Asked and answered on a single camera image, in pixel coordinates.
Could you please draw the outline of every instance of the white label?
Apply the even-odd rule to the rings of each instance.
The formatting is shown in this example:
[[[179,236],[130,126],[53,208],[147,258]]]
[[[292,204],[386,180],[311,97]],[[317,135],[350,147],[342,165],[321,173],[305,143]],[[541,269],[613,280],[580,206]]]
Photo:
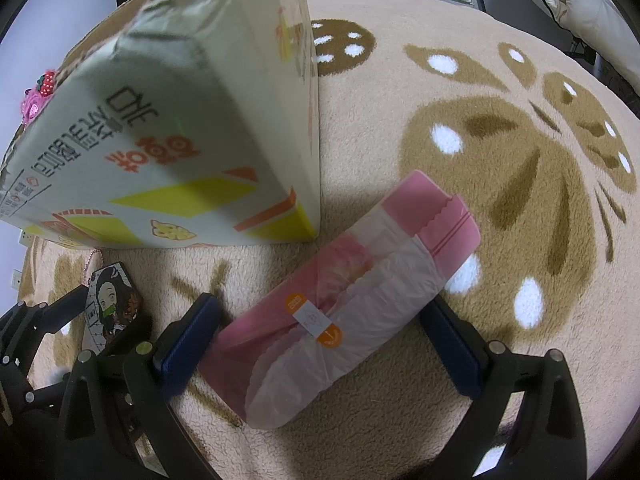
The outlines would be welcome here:
[[[331,320],[309,300],[306,300],[292,315],[315,338],[320,337],[322,332],[331,325]]]

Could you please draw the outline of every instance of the electrical outlet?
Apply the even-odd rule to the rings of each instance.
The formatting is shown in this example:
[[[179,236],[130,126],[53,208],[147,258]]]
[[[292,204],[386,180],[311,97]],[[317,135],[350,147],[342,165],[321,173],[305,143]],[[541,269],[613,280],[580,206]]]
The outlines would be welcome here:
[[[24,245],[25,247],[29,247],[31,245],[31,241],[35,238],[34,235],[27,233],[25,231],[22,231],[20,233],[20,244]]]
[[[19,270],[15,270],[11,275],[11,288],[18,290],[20,288],[20,281],[22,280],[22,273]]]

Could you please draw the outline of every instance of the pink plastic package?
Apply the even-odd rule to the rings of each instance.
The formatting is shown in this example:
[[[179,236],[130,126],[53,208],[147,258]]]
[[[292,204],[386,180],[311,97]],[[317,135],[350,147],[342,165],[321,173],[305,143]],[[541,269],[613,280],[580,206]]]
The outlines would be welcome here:
[[[222,330],[200,372],[252,428],[278,428],[399,332],[479,242],[462,199],[413,171]]]

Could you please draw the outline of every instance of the wall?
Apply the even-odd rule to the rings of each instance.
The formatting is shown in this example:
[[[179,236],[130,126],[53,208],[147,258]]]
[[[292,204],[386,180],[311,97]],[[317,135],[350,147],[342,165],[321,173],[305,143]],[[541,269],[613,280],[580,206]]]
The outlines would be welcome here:
[[[115,9],[115,0],[28,0],[0,43],[0,155],[20,124],[20,101],[47,68]],[[21,269],[25,248],[20,229],[0,222],[0,314],[13,306],[13,269]]]

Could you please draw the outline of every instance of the strawberry ornament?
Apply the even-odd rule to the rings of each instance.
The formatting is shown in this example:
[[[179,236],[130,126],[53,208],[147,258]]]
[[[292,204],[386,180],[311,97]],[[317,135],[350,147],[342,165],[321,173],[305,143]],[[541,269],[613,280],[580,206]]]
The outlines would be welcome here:
[[[55,84],[56,73],[53,70],[47,70],[38,79],[36,90],[40,92],[43,97],[48,97],[53,93],[53,85]]]
[[[24,91],[24,99],[20,103],[20,111],[22,112],[22,124],[25,126],[36,118],[36,115],[44,108],[44,105],[53,94],[55,86],[55,70],[47,70],[34,88]]]

